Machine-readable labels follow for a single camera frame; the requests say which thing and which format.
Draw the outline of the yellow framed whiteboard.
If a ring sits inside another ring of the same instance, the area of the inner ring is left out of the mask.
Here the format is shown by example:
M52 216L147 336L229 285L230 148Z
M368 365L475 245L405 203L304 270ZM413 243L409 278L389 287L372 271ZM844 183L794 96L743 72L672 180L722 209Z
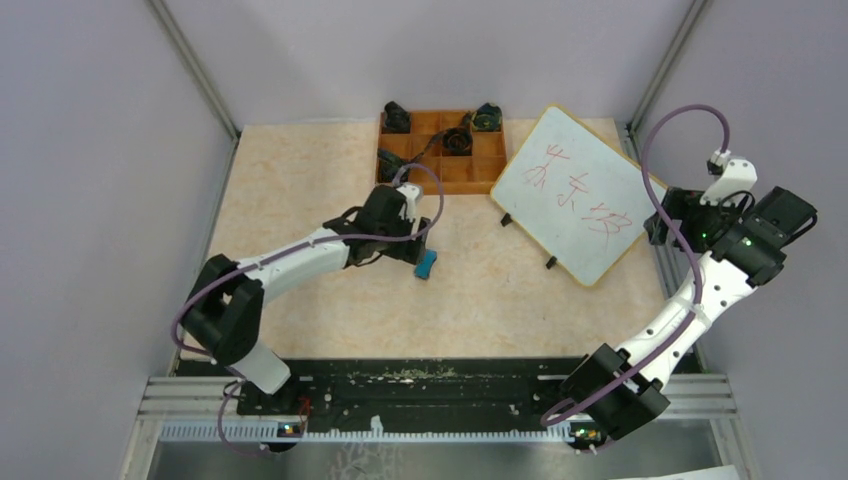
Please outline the yellow framed whiteboard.
M552 105L495 182L490 196L574 280L595 285L644 233L655 212L637 163L569 111Z

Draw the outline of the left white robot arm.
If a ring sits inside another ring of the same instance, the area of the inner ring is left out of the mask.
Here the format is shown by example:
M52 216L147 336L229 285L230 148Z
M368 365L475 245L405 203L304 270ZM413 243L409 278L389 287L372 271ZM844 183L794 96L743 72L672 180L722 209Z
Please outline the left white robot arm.
M306 238L266 254L206 262L177 315L203 354L256 386L264 405L292 411L300 388L289 366L259 338L262 313L282 294L323 274L384 257L419 264L432 221L418 213L420 186L375 187L365 203L324 222Z

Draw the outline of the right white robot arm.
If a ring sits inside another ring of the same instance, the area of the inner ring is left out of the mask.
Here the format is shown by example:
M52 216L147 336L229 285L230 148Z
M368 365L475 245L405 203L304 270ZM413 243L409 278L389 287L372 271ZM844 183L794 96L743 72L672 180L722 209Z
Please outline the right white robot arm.
M731 306L784 268L784 247L818 221L817 209L781 187L747 208L701 212L681 208L682 242L693 258L684 283L642 331L613 348L600 346L564 380L564 400L540 418L552 427L587 415L608 438L620 440L670 406L670 376L686 351Z

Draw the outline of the blue whiteboard eraser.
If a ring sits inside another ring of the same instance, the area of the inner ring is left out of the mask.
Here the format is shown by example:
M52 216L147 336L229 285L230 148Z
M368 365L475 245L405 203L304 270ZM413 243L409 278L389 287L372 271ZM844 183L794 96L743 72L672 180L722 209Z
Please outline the blue whiteboard eraser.
M427 249L420 262L414 268L414 276L421 280L428 280L437 259L438 253L435 250Z

